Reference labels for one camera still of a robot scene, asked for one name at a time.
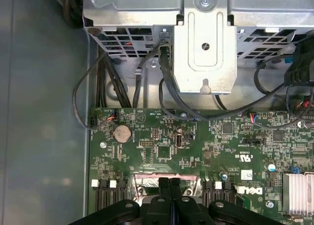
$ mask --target mounting hole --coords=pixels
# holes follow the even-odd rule
[[[126,208],[131,208],[131,207],[133,207],[133,205],[131,203],[126,204]]]
[[[208,51],[208,50],[209,50],[209,44],[208,44],[207,42],[203,43],[203,44],[202,44],[202,49],[203,49],[204,51]]]

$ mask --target chip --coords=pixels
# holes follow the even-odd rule
[[[170,158],[170,147],[159,146],[158,147],[158,158]]]
[[[284,141],[284,132],[277,130],[274,131],[274,136],[273,136],[274,141]]]
[[[271,173],[269,174],[269,177],[270,177],[270,178],[277,178],[277,173],[276,173],[276,172],[271,172]]]
[[[234,132],[234,128],[232,123],[224,123],[222,126],[223,134],[232,134]]]

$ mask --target ventilation holes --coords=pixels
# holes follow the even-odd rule
[[[275,32],[265,32],[264,29],[257,29],[255,30],[251,36],[253,37],[261,37],[261,36],[267,36],[267,37],[271,37],[275,34]]]
[[[280,33],[278,33],[276,36],[282,36],[282,37],[287,37],[289,34],[295,32],[295,29],[284,29]]]
[[[267,48],[256,48],[254,51],[255,52],[263,52],[265,51]]]

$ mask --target integrated circuit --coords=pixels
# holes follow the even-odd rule
[[[222,125],[222,133],[223,134],[232,134],[234,132],[234,127],[232,123],[224,123]]]
[[[169,159],[170,157],[170,147],[158,146],[158,158]]]
[[[281,130],[276,130],[273,132],[274,141],[284,141],[284,132]]]

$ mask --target capacitor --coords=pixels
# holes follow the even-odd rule
[[[220,172],[219,174],[220,178],[224,181],[226,181],[228,179],[228,175],[225,172]]]
[[[271,163],[271,162],[266,163],[266,164],[264,165],[264,168],[265,168],[266,170],[270,171],[270,172],[276,171],[276,166],[275,166],[273,163]]]
[[[270,165],[268,165],[268,170],[270,172],[274,172],[274,171],[276,171],[276,166],[274,164],[270,164]]]

